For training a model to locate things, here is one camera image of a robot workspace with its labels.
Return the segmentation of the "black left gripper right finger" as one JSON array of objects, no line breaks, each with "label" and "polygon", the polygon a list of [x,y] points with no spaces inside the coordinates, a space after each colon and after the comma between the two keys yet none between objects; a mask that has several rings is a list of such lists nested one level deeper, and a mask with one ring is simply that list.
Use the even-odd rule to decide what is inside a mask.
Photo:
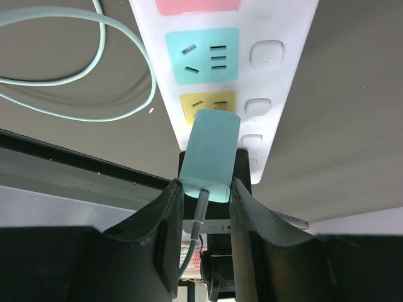
[{"label": "black left gripper right finger", "polygon": [[402,237],[311,235],[231,187],[237,301],[401,301]]}]

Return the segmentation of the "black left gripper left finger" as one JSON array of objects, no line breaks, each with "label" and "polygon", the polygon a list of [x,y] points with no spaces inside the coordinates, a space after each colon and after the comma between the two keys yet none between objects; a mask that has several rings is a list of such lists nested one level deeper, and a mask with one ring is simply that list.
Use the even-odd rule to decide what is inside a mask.
[{"label": "black left gripper left finger", "polygon": [[138,211],[1,188],[2,301],[172,301],[183,190]]}]

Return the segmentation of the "teal plug adapter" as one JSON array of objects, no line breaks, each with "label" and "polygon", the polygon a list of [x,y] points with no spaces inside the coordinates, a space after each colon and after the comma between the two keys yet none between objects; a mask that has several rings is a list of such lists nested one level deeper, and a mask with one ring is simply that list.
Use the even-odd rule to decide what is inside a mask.
[{"label": "teal plug adapter", "polygon": [[209,201],[229,201],[241,119],[216,109],[196,112],[179,181],[184,193],[197,198],[209,192]]}]

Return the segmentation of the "white multicolour power strip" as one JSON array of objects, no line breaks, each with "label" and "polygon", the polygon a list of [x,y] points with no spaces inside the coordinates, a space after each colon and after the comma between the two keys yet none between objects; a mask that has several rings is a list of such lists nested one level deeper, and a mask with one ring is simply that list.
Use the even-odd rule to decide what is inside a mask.
[{"label": "white multicolour power strip", "polygon": [[191,120],[184,97],[235,94],[238,146],[262,179],[317,1],[132,1],[179,148]]}]

